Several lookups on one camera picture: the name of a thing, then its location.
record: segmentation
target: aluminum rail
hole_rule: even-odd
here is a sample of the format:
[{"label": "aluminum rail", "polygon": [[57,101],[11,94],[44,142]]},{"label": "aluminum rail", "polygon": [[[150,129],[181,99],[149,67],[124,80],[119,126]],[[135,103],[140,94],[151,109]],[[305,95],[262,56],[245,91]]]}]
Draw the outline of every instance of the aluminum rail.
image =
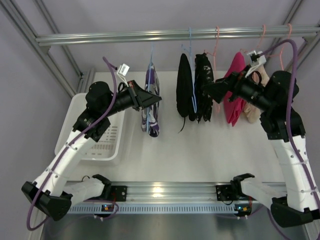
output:
[{"label": "aluminum rail", "polygon": [[[263,27],[220,28],[220,39],[260,38]],[[290,28],[287,25],[266,27],[265,38],[282,38],[288,35]],[[318,25],[294,25],[291,37],[314,37],[320,32]],[[216,39],[216,28],[192,29],[192,40]],[[82,34],[47,34],[39,35],[35,40],[40,46],[71,45],[71,44],[102,44],[102,43],[130,43],[130,42],[158,42],[189,40],[190,32],[185,30],[107,32]]]}]

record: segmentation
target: white table surface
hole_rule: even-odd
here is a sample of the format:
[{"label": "white table surface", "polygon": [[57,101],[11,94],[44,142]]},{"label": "white table surface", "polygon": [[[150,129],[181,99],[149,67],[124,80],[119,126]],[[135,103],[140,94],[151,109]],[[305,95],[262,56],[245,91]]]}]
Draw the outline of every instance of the white table surface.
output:
[{"label": "white table surface", "polygon": [[[80,163],[71,181],[101,174],[111,181],[129,182],[228,182],[251,173],[262,182],[283,182],[276,154],[260,121],[249,123],[242,115],[235,127],[227,124],[223,106],[211,122],[184,119],[176,107],[177,72],[158,72],[160,134],[150,137],[141,130],[141,113],[125,111],[123,152],[117,166]],[[145,72],[130,72],[127,80],[143,87]],[[111,74],[97,72],[94,81],[111,83]]]}]

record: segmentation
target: white wall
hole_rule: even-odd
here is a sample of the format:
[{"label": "white wall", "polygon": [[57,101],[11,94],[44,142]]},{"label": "white wall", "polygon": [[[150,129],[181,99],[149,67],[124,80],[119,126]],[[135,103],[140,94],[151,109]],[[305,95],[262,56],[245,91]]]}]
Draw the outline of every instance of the white wall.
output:
[{"label": "white wall", "polygon": [[29,201],[21,191],[54,157],[70,98],[0,11],[0,233],[23,240]]}]

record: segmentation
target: white basket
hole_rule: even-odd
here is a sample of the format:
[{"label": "white basket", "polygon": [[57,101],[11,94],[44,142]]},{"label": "white basket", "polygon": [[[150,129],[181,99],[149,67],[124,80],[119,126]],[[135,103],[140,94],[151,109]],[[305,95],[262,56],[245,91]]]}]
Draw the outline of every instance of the white basket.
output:
[{"label": "white basket", "polygon": [[[86,109],[86,93],[75,95],[66,113],[63,126],[56,143],[54,153],[57,155],[64,146],[68,136],[73,129],[79,115]],[[110,127],[90,150],[86,152],[86,157],[82,161],[92,164],[117,165],[121,158],[121,135],[124,126],[125,111],[118,112],[109,117]]]}]

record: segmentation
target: pink hanger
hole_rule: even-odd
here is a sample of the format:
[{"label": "pink hanger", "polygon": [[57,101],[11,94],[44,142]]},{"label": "pink hanger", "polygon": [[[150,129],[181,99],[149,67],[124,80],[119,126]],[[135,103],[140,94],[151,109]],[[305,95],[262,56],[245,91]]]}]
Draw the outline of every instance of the pink hanger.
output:
[{"label": "pink hanger", "polygon": [[[204,50],[203,52],[213,56],[213,72],[214,72],[214,77],[217,78],[218,75],[217,75],[217,67],[216,67],[216,53],[217,53],[217,47],[218,47],[218,42],[219,42],[219,36],[220,36],[220,28],[219,28],[219,26],[216,26],[215,28],[217,30],[217,36],[216,36],[213,54],[207,52],[206,50]],[[219,113],[220,112],[220,105],[218,103],[216,103],[215,101],[213,101],[213,105],[214,105],[215,112]]]}]

